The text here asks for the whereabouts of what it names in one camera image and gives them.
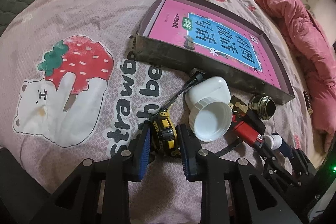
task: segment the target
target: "bed sheet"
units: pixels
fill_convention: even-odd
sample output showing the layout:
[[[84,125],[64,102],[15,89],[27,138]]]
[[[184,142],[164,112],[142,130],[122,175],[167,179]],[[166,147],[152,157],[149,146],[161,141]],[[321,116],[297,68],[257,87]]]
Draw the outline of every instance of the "bed sheet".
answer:
[[[1,36],[0,145],[49,192],[83,159],[104,160],[127,146],[148,112],[167,102],[187,80],[182,72],[133,60],[139,23],[154,1],[36,0]],[[277,106],[265,122],[266,133],[278,132],[292,145],[296,133],[310,155],[314,140],[302,93],[305,82],[277,28],[254,0],[208,1],[245,18],[270,38],[295,99]],[[230,92],[245,102],[252,96],[233,88]],[[187,122],[188,115],[179,98],[171,109],[172,120]],[[202,146],[216,152],[233,139],[227,133]],[[238,157],[262,170],[262,160],[250,147],[241,145],[224,156]],[[129,191],[133,219],[199,222],[201,184],[185,180],[179,160],[157,156],[144,180],[130,183]]]

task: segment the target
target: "pink blanket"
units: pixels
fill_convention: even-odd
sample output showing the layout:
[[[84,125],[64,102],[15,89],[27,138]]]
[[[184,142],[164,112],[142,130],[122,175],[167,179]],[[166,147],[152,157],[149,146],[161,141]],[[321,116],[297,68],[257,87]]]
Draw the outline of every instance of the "pink blanket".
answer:
[[[327,151],[336,131],[336,61],[327,38],[300,0],[256,2],[276,20],[301,65],[312,97],[313,126],[327,132]]]

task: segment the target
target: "black cable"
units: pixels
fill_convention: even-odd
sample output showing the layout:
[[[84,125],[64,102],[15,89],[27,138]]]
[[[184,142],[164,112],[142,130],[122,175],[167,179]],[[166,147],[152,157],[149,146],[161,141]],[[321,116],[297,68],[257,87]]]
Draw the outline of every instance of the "black cable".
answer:
[[[223,148],[222,150],[215,153],[216,156],[221,157],[225,154],[229,153],[230,151],[234,150],[238,145],[243,142],[241,138],[236,139],[233,143],[229,144],[227,147]]]

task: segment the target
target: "cartoon bear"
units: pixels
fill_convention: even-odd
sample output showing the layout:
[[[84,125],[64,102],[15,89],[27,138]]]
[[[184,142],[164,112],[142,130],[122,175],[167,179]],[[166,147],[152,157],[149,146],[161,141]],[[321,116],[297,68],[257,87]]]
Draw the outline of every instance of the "cartoon bear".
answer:
[[[83,142],[94,130],[107,81],[94,77],[88,89],[71,94],[76,75],[67,72],[56,86],[51,80],[25,81],[20,88],[16,132],[43,135],[61,147]]]

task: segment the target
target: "screw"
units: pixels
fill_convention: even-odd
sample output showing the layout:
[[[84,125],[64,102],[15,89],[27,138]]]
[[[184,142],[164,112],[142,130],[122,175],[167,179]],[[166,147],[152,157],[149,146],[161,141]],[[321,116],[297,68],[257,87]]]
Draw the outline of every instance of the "screw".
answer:
[[[247,165],[248,164],[248,161],[247,161],[247,159],[245,159],[245,158],[240,158],[239,160],[238,160],[238,163],[240,164],[240,165]]]
[[[84,166],[90,166],[92,163],[93,163],[93,160],[91,160],[91,159],[83,160],[83,165]]]
[[[124,151],[121,152],[121,155],[122,155],[123,157],[128,157],[128,156],[131,155],[131,152],[130,152],[129,150],[124,150]]]
[[[198,150],[198,153],[199,153],[201,156],[206,156],[206,155],[209,153],[209,151],[206,150],[206,149],[200,149],[200,150]]]

